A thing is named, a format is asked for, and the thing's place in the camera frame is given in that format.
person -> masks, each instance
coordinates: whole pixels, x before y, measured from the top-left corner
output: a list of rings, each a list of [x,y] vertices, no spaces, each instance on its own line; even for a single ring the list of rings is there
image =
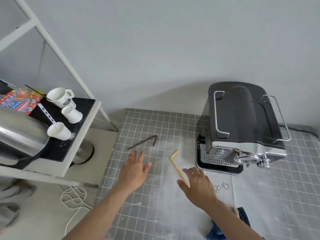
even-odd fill
[[[126,198],[146,179],[151,162],[143,167],[143,157],[143,151],[138,158],[137,151],[128,155],[127,161],[121,166],[117,183],[63,240],[105,239],[113,219]],[[217,198],[214,186],[202,170],[193,167],[183,169],[183,172],[189,178],[190,188],[180,179],[177,181],[178,185],[195,206],[204,210],[213,219],[228,240],[263,240]]]

hand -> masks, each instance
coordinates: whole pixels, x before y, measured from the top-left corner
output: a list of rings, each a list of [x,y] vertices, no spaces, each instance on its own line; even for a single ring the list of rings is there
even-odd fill
[[[137,151],[130,153],[126,162],[121,165],[117,185],[126,188],[129,193],[140,187],[147,177],[151,162],[143,166],[144,152],[142,151],[137,159]]]
[[[207,212],[213,204],[219,201],[208,176],[203,170],[198,170],[196,167],[184,168],[182,171],[189,178],[190,188],[180,179],[177,181],[178,185],[195,206]]]

white plastic stirrer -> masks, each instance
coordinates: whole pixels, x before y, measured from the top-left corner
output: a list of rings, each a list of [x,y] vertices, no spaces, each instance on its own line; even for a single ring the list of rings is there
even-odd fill
[[[56,126],[56,121],[51,117],[51,115],[49,114],[49,112],[43,107],[42,104],[38,103],[39,108],[44,112],[44,114],[48,117],[48,119],[52,122],[52,124],[54,125],[54,127],[57,128]]]

white rack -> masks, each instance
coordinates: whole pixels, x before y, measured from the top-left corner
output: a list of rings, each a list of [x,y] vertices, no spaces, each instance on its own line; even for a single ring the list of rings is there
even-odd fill
[[[95,99],[94,95],[91,93],[89,88],[82,81],[81,77],[72,67],[67,58],[63,55],[62,51],[59,49],[57,44],[54,42],[46,28],[41,24],[37,16],[33,13],[31,8],[25,2],[25,0],[14,0],[18,7],[29,19],[26,23],[20,25],[9,35],[5,36],[0,40],[0,52],[6,49],[8,46],[13,45],[13,43],[25,35],[28,31],[35,28],[38,33],[43,37],[46,44],[52,49],[54,54],[59,58],[62,64],[74,77],[76,82],[81,86],[84,92],[89,98]],[[102,113],[103,117],[107,122],[110,123],[113,131],[105,131],[98,129],[90,129],[90,125],[95,118],[98,110]],[[24,170],[9,168],[0,166],[0,175],[6,177],[15,177],[27,180],[36,180],[48,183],[57,183],[72,186],[88,186],[97,188],[100,183],[99,177],[102,178],[102,173],[109,155],[112,151],[113,144],[116,140],[118,129],[114,123],[110,120],[107,113],[101,107],[101,102],[96,101],[88,114],[86,120],[84,121],[81,130],[79,131],[72,147],[69,149],[63,162],[51,161],[45,158],[39,158],[28,165]],[[69,169],[69,166],[84,138],[88,138],[90,141],[95,142],[95,148],[98,153],[95,153],[95,160],[91,159],[90,163],[85,164],[79,169],[80,175],[77,172],[77,165]]]

small white cup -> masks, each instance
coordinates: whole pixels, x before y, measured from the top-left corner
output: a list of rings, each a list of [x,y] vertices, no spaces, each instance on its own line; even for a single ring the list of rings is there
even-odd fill
[[[64,107],[61,113],[68,119],[72,124],[78,123],[82,119],[82,113],[73,108],[72,106]]]
[[[56,122],[55,124],[50,125],[47,130],[47,135],[66,141],[71,137],[71,131],[64,125],[64,123]]]
[[[64,89],[64,88],[55,88],[52,89],[47,94],[47,98],[50,99],[55,105],[60,108],[64,108],[68,105],[76,108],[75,102],[72,100],[75,94],[71,89]]]

